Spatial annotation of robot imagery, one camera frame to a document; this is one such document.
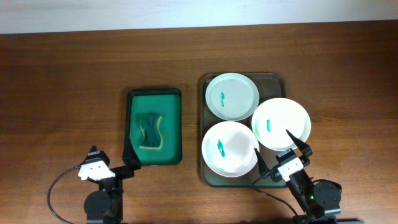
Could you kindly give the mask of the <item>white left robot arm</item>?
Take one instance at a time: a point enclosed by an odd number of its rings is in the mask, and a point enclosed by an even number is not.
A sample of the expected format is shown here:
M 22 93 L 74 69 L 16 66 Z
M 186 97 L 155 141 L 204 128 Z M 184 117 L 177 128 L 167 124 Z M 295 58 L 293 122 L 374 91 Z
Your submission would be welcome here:
M 126 141 L 121 167 L 109 168 L 110 159 L 104 151 L 92 146 L 80 165 L 78 176 L 98 184 L 99 189 L 84 202 L 87 223 L 121 223 L 123 220 L 123 180 L 134 177 L 141 162 L 131 142 Z

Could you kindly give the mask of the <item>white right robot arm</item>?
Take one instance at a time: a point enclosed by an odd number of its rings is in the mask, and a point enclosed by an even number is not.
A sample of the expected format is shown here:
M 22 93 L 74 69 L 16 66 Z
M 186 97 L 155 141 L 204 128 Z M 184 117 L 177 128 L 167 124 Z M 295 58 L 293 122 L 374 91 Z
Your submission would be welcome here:
M 296 138 L 290 131 L 287 131 L 287 134 L 302 155 L 297 156 L 293 149 L 287 149 L 276 156 L 278 164 L 269 169 L 255 149 L 260 177 L 252 182 L 251 187 L 293 209 L 285 200 L 255 187 L 257 182 L 268 177 L 273 182 L 283 180 L 304 212 L 303 215 L 299 215 L 293 211 L 294 223 L 338 223 L 336 216 L 341 213 L 342 186 L 326 179 L 312 180 L 304 170 L 304 167 L 310 164 L 309 157 L 312 155 L 310 146 Z

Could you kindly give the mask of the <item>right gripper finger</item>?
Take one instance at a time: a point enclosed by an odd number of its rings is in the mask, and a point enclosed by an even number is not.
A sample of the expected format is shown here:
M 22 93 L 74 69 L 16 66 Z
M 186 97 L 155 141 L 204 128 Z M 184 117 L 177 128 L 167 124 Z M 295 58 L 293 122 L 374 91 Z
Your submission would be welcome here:
M 257 148 L 255 148 L 254 152 L 256 153 L 256 157 L 257 157 L 257 165 L 258 165 L 258 168 L 259 168 L 260 177 L 262 179 L 264 179 L 264 178 L 266 178 L 269 175 L 270 169 L 268 168 L 268 166 L 264 162 L 262 156 L 259 153 L 259 150 Z
M 304 155 L 304 156 L 311 156 L 312 155 L 312 149 L 310 146 L 300 140 L 299 138 L 296 138 L 288 129 L 286 130 L 287 134 L 291 138 L 291 140 L 294 142 L 294 144 L 297 146 L 299 151 Z

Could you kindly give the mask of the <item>white plate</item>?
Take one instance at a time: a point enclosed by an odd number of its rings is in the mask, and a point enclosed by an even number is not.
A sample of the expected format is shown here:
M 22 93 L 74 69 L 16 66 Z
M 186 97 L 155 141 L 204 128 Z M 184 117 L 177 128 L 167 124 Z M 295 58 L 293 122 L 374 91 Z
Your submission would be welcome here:
M 311 128 L 311 119 L 305 108 L 287 98 L 266 100 L 257 107 L 251 119 L 251 129 L 257 140 L 274 151 L 296 149 L 288 133 L 305 142 Z
M 257 163 L 254 149 L 259 142 L 245 125 L 223 121 L 212 126 L 204 135 L 201 153 L 205 164 L 223 177 L 241 177 Z

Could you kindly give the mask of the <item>green yellow sponge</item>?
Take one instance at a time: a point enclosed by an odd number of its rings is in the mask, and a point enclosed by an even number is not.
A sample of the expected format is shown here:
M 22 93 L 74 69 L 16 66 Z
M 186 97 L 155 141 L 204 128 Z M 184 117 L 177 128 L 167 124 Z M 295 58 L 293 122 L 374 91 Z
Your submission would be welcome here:
M 140 114 L 139 128 L 142 133 L 142 141 L 139 149 L 143 150 L 161 150 L 164 139 L 160 131 L 162 116 L 158 114 Z

